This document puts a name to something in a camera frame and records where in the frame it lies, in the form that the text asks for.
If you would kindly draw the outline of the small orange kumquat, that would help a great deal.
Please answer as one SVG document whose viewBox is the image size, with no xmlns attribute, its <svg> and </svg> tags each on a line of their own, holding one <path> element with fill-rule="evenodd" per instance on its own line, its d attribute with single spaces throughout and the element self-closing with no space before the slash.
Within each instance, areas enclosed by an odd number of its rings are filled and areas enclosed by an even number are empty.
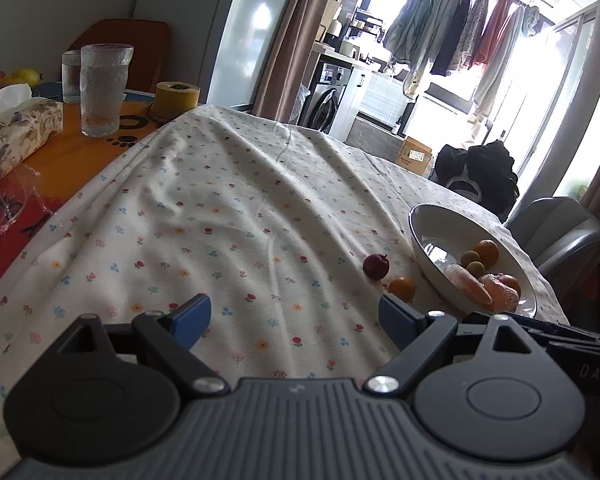
<svg viewBox="0 0 600 480">
<path fill-rule="evenodd" d="M 409 279 L 400 276 L 391 281 L 388 286 L 388 293 L 409 304 L 413 301 L 416 292 L 416 285 Z"/>
</svg>

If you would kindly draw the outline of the white refrigerator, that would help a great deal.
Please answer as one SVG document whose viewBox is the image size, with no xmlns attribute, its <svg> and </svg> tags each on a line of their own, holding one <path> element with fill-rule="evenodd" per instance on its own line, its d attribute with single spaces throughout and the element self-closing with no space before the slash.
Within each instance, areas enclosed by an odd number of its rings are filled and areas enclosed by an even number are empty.
<svg viewBox="0 0 600 480">
<path fill-rule="evenodd" d="M 165 22 L 171 40 L 162 81 L 200 89 L 225 107 L 254 102 L 287 0 L 136 0 L 133 18 Z"/>
</svg>

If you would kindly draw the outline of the floral tissue box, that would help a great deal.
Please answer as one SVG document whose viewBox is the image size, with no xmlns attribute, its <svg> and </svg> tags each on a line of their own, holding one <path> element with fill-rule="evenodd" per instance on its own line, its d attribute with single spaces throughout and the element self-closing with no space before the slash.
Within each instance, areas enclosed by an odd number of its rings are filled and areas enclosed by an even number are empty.
<svg viewBox="0 0 600 480">
<path fill-rule="evenodd" d="M 27 84 L 0 90 L 0 179 L 64 128 L 61 102 L 34 98 Z"/>
</svg>

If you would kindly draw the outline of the white ceramic bowl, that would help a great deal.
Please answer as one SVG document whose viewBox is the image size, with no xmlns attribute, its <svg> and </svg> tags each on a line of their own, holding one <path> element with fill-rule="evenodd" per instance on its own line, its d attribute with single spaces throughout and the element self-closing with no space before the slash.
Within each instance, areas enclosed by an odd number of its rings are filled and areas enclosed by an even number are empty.
<svg viewBox="0 0 600 480">
<path fill-rule="evenodd" d="M 533 318 L 535 293 L 512 254 L 476 222 L 433 204 L 408 216 L 424 277 L 457 312 L 516 313 Z"/>
</svg>

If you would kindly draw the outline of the yellow tape roll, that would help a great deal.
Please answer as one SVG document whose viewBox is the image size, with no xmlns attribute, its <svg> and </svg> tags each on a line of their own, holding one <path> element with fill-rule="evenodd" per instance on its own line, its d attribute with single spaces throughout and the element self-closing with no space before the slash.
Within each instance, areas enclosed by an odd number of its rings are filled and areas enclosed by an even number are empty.
<svg viewBox="0 0 600 480">
<path fill-rule="evenodd" d="M 161 120 L 172 120 L 198 105 L 200 89 L 181 81 L 161 81 L 157 84 L 151 111 Z"/>
</svg>

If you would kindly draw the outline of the clear drinking glass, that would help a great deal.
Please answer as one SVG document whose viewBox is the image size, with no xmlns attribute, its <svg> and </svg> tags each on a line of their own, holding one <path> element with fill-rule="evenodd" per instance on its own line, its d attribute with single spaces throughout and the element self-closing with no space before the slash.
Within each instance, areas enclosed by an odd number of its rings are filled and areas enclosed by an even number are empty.
<svg viewBox="0 0 600 480">
<path fill-rule="evenodd" d="M 130 44 L 88 44 L 81 48 L 81 131 L 90 138 L 119 129 L 120 112 L 134 48 Z"/>
</svg>

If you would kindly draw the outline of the green yellow fruit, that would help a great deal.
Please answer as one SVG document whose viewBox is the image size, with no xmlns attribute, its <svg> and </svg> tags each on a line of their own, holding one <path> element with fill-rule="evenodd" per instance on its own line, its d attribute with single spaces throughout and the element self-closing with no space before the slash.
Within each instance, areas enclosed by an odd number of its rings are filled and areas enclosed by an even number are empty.
<svg viewBox="0 0 600 480">
<path fill-rule="evenodd" d="M 7 82 L 9 84 L 27 84 L 30 88 L 35 88 L 43 79 L 41 73 L 33 68 L 23 67 L 12 72 Z"/>
</svg>

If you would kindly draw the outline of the grey dining chair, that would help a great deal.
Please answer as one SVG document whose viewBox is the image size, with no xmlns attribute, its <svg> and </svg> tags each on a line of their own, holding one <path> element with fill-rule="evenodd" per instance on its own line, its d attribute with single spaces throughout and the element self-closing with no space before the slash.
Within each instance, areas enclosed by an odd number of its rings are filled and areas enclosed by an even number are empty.
<svg viewBox="0 0 600 480">
<path fill-rule="evenodd" d="M 571 197 L 544 197 L 512 214 L 505 226 L 558 298 L 577 283 L 600 246 L 600 220 Z"/>
</svg>

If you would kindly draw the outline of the brown longan fruit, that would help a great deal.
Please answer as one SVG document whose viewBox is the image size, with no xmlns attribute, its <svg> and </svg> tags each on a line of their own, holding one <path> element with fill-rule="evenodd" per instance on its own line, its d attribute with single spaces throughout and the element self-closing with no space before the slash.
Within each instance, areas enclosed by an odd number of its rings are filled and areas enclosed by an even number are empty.
<svg viewBox="0 0 600 480">
<path fill-rule="evenodd" d="M 471 261 L 466 266 L 466 270 L 474 277 L 481 278 L 484 274 L 486 274 L 486 268 L 483 263 L 479 260 Z"/>
<path fill-rule="evenodd" d="M 460 256 L 460 264 L 462 266 L 469 266 L 472 262 L 481 261 L 480 255 L 474 250 L 468 250 Z"/>
</svg>

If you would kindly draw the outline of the hanging laundry clothes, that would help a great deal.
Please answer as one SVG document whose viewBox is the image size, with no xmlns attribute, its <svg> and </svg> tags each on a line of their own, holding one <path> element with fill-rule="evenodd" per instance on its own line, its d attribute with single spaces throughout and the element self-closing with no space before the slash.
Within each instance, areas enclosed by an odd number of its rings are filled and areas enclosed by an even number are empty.
<svg viewBox="0 0 600 480">
<path fill-rule="evenodd" d="M 405 67 L 403 93 L 416 96 L 428 75 L 482 69 L 470 102 L 488 116 L 516 43 L 532 34 L 537 6 L 514 0 L 406 0 L 385 33 L 390 63 Z"/>
</svg>

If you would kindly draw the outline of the pomelo slice curved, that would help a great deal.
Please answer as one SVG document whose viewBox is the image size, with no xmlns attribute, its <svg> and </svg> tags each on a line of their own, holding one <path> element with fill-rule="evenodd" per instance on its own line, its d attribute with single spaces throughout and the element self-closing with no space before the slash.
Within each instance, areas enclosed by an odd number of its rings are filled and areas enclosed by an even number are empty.
<svg viewBox="0 0 600 480">
<path fill-rule="evenodd" d="M 465 268 L 458 264 L 447 266 L 443 274 L 468 299 L 478 307 L 490 310 L 493 304 L 491 295 L 486 288 Z"/>
</svg>

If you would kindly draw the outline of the pomelo slice short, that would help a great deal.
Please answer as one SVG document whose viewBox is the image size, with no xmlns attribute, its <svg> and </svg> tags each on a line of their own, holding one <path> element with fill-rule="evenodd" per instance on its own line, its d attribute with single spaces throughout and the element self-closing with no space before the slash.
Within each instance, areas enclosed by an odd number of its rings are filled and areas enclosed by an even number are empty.
<svg viewBox="0 0 600 480">
<path fill-rule="evenodd" d="M 492 302 L 489 310 L 494 313 L 515 312 L 518 307 L 519 294 L 516 289 L 502 283 L 495 275 L 486 274 L 480 278 Z"/>
</svg>

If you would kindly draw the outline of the large orange mandarin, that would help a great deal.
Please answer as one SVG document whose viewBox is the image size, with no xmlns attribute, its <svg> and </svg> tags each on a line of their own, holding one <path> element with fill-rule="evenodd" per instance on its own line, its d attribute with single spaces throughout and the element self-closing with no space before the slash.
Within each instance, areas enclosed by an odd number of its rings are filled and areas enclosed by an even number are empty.
<svg viewBox="0 0 600 480">
<path fill-rule="evenodd" d="M 517 293 L 518 296 L 521 296 L 521 287 L 519 285 L 519 282 L 517 281 L 516 278 L 513 277 L 513 275 L 500 273 L 496 276 L 496 278 L 503 285 L 513 289 Z"/>
</svg>

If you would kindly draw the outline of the floral white tablecloth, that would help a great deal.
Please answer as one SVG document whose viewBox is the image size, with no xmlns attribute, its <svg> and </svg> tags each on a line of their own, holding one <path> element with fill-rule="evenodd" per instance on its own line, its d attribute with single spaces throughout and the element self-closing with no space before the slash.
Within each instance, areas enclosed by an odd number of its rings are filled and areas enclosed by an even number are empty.
<svg viewBox="0 0 600 480">
<path fill-rule="evenodd" d="M 412 281 L 419 307 L 441 306 L 408 232 L 420 204 L 488 230 L 524 269 L 539 317 L 565 321 L 494 214 L 324 134 L 205 105 L 128 148 L 31 235 L 0 238 L 0 475 L 18 457 L 9 390 L 83 313 L 127 323 L 205 294 L 211 323 L 194 351 L 226 379 L 365 378 L 394 352 L 367 256 Z"/>
</svg>

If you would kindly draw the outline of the black clothes pile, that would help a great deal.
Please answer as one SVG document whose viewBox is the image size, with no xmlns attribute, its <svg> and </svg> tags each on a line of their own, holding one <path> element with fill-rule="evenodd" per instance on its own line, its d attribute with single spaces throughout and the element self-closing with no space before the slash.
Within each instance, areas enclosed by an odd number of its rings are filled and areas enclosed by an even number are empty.
<svg viewBox="0 0 600 480">
<path fill-rule="evenodd" d="M 446 144 L 429 179 L 505 221 L 519 197 L 514 159 L 501 141 L 469 148 Z"/>
</svg>

